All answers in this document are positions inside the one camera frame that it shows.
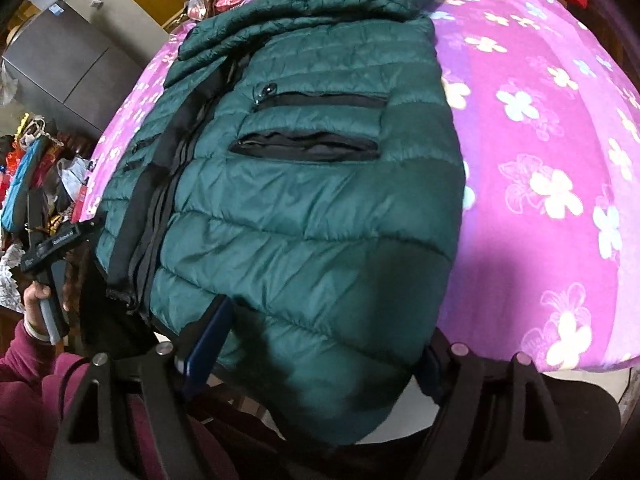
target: blue sticker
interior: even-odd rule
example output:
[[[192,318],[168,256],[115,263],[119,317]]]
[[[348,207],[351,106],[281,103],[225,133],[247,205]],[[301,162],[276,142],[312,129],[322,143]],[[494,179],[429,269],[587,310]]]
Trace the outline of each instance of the blue sticker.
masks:
[[[53,12],[56,16],[59,16],[60,14],[65,12],[65,9],[60,7],[58,4],[53,4],[52,6],[49,7],[49,10]]]

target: quilted fabric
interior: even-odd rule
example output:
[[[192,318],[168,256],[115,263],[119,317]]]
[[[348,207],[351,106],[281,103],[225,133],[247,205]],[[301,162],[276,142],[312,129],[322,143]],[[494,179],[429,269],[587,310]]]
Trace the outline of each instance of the quilted fabric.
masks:
[[[178,333],[216,294],[235,298],[224,378],[331,444],[359,440],[388,415],[433,332],[456,254],[465,174],[433,24],[420,12],[432,1],[257,0],[203,22],[132,140],[160,134],[226,56],[261,42],[180,178],[150,308]],[[256,111],[266,87],[386,105]],[[284,130],[370,139],[380,158],[229,151],[247,134]],[[127,151],[105,190],[105,269],[154,146]],[[132,160],[142,167],[126,171]]]

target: maroon sweater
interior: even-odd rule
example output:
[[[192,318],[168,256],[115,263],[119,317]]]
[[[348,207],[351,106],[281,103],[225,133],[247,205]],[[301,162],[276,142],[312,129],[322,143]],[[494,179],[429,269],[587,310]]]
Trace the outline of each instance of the maroon sweater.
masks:
[[[49,459],[58,430],[58,394],[65,372],[80,358],[62,354],[30,337],[22,322],[15,329],[11,348],[0,359],[0,442],[27,480],[47,477]],[[65,391],[68,408],[86,371],[79,367]],[[144,405],[132,402],[140,456],[148,480],[162,480],[161,465],[146,420]],[[192,420],[203,453],[223,480],[237,480],[238,475],[225,451],[203,425]]]

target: jacket pocket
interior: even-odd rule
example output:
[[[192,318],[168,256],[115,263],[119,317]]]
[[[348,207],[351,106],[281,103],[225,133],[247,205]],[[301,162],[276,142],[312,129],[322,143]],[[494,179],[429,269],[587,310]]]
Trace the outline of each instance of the jacket pocket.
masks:
[[[248,134],[229,146],[240,155],[301,162],[365,161],[380,158],[379,145],[364,137],[328,132]]]
[[[267,86],[256,99],[254,110],[260,112],[276,106],[353,106],[357,108],[384,108],[387,99],[360,94],[303,94],[284,92],[269,94],[273,86]]]

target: bed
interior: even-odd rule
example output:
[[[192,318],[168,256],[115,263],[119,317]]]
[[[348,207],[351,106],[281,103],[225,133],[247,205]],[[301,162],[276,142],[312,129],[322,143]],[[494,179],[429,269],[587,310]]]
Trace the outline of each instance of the bed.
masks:
[[[556,0],[440,0],[442,82],[467,183],[440,311],[450,341],[540,370],[640,364],[640,96]],[[105,131],[81,219],[162,92],[183,25]]]

